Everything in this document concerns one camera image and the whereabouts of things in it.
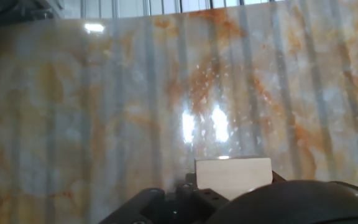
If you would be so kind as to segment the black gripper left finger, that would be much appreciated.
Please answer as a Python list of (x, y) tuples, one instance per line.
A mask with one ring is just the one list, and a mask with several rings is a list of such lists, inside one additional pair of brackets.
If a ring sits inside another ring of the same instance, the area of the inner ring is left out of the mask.
[(211, 189), (199, 189), (196, 174), (187, 173), (174, 192), (141, 190), (100, 224), (205, 223), (229, 200)]

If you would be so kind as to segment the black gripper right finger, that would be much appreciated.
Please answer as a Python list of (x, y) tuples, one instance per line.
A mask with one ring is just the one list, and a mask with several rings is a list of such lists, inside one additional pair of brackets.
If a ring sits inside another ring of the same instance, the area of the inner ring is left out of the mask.
[[(280, 175), (278, 175), (274, 171), (272, 172), (272, 175), (273, 175), (273, 179), (272, 179), (273, 183), (285, 181), (285, 179), (283, 177), (281, 177)], [(347, 187), (349, 189), (355, 190), (358, 193), (358, 186), (356, 186), (356, 185), (348, 184), (348, 183), (341, 182), (341, 181), (331, 181), (331, 183), (342, 185), (342, 186)]]

